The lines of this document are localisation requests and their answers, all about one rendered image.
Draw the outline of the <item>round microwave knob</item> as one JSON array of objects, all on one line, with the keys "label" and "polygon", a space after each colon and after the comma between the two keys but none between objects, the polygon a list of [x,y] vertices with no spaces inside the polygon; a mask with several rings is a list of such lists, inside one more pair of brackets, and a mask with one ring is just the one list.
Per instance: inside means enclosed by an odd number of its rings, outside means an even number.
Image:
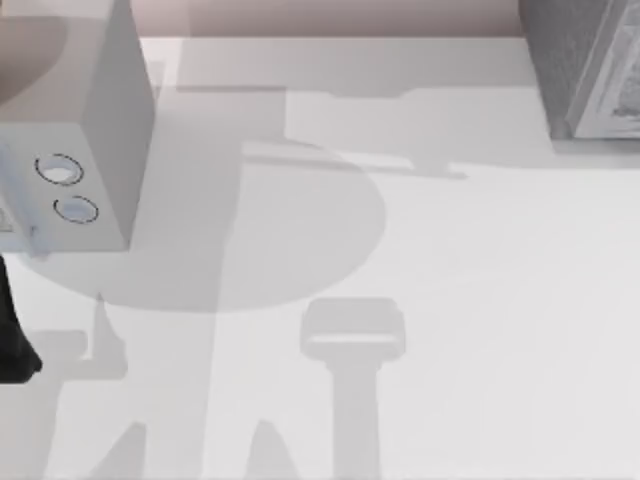
[{"label": "round microwave knob", "polygon": [[34,168],[43,180],[57,186],[72,186],[84,178],[81,164],[66,154],[54,153],[36,158]]},{"label": "round microwave knob", "polygon": [[53,202],[55,213],[63,220],[80,225],[91,224],[99,217],[99,208],[86,197],[74,195]]}]

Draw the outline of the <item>pale microwave oven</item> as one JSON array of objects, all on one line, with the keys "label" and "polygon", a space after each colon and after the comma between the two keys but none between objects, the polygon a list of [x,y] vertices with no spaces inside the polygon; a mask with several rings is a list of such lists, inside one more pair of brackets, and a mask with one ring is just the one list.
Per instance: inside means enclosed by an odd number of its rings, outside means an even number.
[{"label": "pale microwave oven", "polygon": [[[0,0],[0,251],[126,250],[154,123],[131,0]],[[84,178],[43,180],[34,161],[54,153]],[[96,221],[55,213],[74,195],[98,206]]]}]

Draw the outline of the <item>grey cabinet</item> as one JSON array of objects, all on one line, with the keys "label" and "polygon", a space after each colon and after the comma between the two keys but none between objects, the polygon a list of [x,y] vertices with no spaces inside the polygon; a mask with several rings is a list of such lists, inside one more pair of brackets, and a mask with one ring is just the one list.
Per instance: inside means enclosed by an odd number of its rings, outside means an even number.
[{"label": "grey cabinet", "polygon": [[640,0],[518,0],[554,140],[640,141]]}]

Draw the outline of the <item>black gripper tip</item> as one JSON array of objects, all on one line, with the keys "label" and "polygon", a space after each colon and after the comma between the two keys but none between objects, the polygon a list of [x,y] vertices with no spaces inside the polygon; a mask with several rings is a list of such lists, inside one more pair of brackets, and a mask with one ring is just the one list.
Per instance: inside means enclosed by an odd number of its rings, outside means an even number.
[{"label": "black gripper tip", "polygon": [[4,257],[0,254],[0,385],[29,382],[43,362],[17,317]]}]

